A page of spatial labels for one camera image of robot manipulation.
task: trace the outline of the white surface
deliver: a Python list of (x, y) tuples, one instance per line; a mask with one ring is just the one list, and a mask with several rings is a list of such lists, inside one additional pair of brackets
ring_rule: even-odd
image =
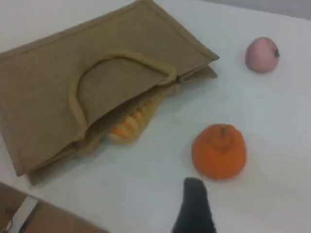
[[(0, 50), (130, 0), (4, 2)], [(38, 187), (14, 175), (1, 142), (1, 181), (112, 233), (168, 233), (180, 208), (183, 179), (198, 176), (190, 160), (192, 140), (211, 123), (231, 123), (245, 137), (248, 163), (232, 181), (204, 179), (218, 233), (309, 232), (311, 22), (204, 1), (156, 2), (220, 55), (212, 65), (219, 78), (166, 100), (135, 145), (103, 145)], [(281, 54), (277, 70), (265, 76), (243, 64), (247, 45), (258, 36), (274, 39)]]
[(208, 0), (293, 17), (311, 19), (310, 0)]

